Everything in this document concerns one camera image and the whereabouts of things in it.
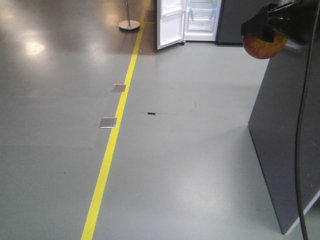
black cable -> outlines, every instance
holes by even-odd
[[[300,226],[302,231],[302,237],[303,240],[308,240],[308,232],[305,222],[305,216],[304,216],[304,209],[302,204],[302,194],[301,194],[301,186],[300,186],[300,136],[301,136],[301,127],[302,127],[302,121],[304,117],[304,111],[305,111],[305,104],[306,104],[306,97],[307,97],[307,91],[308,91],[308,85],[309,85],[309,74],[310,74],[310,63],[312,58],[312,51],[314,46],[314,40],[315,40],[315,34],[316,34],[316,28],[317,28],[317,22],[319,18],[319,10],[320,10],[320,3],[318,0],[317,4],[317,10],[314,20],[314,27],[313,27],[313,33],[312,33],[312,39],[308,50],[308,58],[307,58],[307,64],[305,69],[305,76],[304,76],[304,82],[303,82],[303,90],[302,90],[302,97],[300,102],[300,108],[298,113],[298,120],[296,124],[296,132],[295,132],[295,147],[294,147],[294,173],[295,173],[295,193],[296,193],[296,203],[298,207],[298,213],[300,218]]]

blue tape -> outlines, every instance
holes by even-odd
[[[216,11],[217,11],[217,5],[214,5],[212,12],[210,14],[210,19],[213,19],[216,16]]]
[[[194,10],[192,9],[192,6],[189,5],[190,15],[191,15],[191,21],[194,21]]]

open refrigerator door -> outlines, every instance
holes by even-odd
[[[185,0],[156,1],[156,49],[184,41]]]

stanchion base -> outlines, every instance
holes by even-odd
[[[130,20],[130,25],[127,20],[119,23],[119,28],[122,30],[132,31],[138,29],[139,27],[140,23],[134,20]]]

refrigerator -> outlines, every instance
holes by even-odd
[[[155,48],[216,41],[222,0],[156,0]]]

